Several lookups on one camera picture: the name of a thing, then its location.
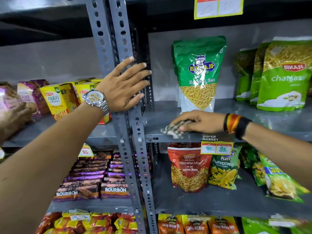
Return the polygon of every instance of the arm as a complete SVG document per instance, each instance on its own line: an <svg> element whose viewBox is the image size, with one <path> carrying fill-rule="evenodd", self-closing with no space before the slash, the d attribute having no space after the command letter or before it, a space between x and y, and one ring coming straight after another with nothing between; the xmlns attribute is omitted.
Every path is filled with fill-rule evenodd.
<svg viewBox="0 0 312 234"><path fill-rule="evenodd" d="M107 75L96 90L106 95L110 111L127 110L149 85L146 64L134 65L119 76L134 59L128 58ZM82 103L75 111L44 131L0 165L0 226L3 233L33 234L56 190L77 159L103 111Z"/></svg>
<svg viewBox="0 0 312 234"><path fill-rule="evenodd" d="M190 119L195 123L181 126L181 131L216 133L223 131L224 118L225 114L194 110L182 113L171 124ZM253 122L248 124L243 139L266 155L300 185L312 190L310 179L312 144L269 130Z"/></svg>

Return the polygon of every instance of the black wristband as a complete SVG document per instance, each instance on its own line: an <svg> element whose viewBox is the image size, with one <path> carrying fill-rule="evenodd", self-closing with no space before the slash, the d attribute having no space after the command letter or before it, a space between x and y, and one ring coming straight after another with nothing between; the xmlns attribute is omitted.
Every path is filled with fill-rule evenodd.
<svg viewBox="0 0 312 234"><path fill-rule="evenodd" d="M239 122L238 122L238 125L236 127L236 130L235 130L235 137L239 140L243 140L243 136L245 135L246 133L246 128L248 126L248 124L252 122L252 120L246 118L246 117L241 117Z"/></svg>
<svg viewBox="0 0 312 234"><path fill-rule="evenodd" d="M229 116L229 113L225 115L224 122L223 122L223 130L226 133L228 133L228 130L227 130L227 118L228 118L228 116Z"/></svg>

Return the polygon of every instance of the forearm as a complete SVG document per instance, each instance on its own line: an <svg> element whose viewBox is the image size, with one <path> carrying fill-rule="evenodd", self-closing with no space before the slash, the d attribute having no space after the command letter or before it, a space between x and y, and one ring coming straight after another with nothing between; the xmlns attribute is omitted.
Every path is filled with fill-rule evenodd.
<svg viewBox="0 0 312 234"><path fill-rule="evenodd" d="M300 185L312 189L312 144L269 130L256 123L249 123L245 141L273 161L283 172Z"/></svg>
<svg viewBox="0 0 312 234"><path fill-rule="evenodd" d="M6 214L0 226L4 233L35 232L102 116L99 108L83 103L0 165L0 210Z"/></svg>

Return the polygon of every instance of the perforated metal post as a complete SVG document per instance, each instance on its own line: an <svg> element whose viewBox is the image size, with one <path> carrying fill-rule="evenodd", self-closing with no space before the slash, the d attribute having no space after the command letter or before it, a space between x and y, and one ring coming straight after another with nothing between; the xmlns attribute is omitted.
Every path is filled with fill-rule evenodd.
<svg viewBox="0 0 312 234"><path fill-rule="evenodd" d="M109 74L119 63L115 32L107 0L85 0L96 44L103 77ZM131 127L127 112L112 113L118 147L120 150L128 189L135 209L138 232L147 234L146 212L142 199L138 172L135 166L134 150L131 140Z"/></svg>
<svg viewBox="0 0 312 234"><path fill-rule="evenodd" d="M137 52L135 52L132 46L133 41L135 41L135 38L134 35L131 35L130 33L126 2L125 0L109 0L109 1L113 17L114 29L116 33L116 43L119 59L120 61L122 61L127 57L134 56L137 60L139 53L137 54ZM147 80L151 82L152 77L148 76ZM138 166L142 178L141 180L143 188L143 197L146 206L147 218L149 221L150 233L158 234L152 193L152 184L150 179L149 163L147 158L147 150L144 136L142 113L143 112L141 105L137 105L129 110L129 117L130 124L133 130L135 148L137 150Z"/></svg>

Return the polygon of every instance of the shelf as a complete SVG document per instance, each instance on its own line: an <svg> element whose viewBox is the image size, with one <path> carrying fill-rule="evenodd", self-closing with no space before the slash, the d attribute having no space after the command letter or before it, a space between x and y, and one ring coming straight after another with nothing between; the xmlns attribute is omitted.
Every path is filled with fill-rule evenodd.
<svg viewBox="0 0 312 234"><path fill-rule="evenodd" d="M305 108L293 112L262 111L247 102L237 102L231 98L217 99L214 112L239 114L280 133L312 141L312 98L307 99ZM183 139L173 139L160 132L180 113L181 109L175 101L158 101L154 102L154 108L147 107L143 114L146 142L200 142L201 133L189 133Z"/></svg>
<svg viewBox="0 0 312 234"><path fill-rule="evenodd" d="M0 15L83 4L83 0L0 0Z"/></svg>
<svg viewBox="0 0 312 234"><path fill-rule="evenodd" d="M279 213L294 218L312 219L312 195L300 196L304 204L265 196L264 187L257 187L252 174L239 170L243 180L235 181L237 190L208 185L199 193L185 193L171 182L171 162L168 154L160 154L152 175L156 213L206 214L269 218Z"/></svg>
<svg viewBox="0 0 312 234"><path fill-rule="evenodd" d="M24 126L20 132L14 135L2 147L24 147L33 141L38 135L52 126L56 121L51 115L33 118L33 122ZM98 125L89 135L86 143L92 149L103 149L105 145L117 144L117 138L112 121L106 125Z"/></svg>
<svg viewBox="0 0 312 234"><path fill-rule="evenodd" d="M126 212L134 213L131 199L78 200L51 203L47 212L67 212L71 209L83 209L89 212Z"/></svg>

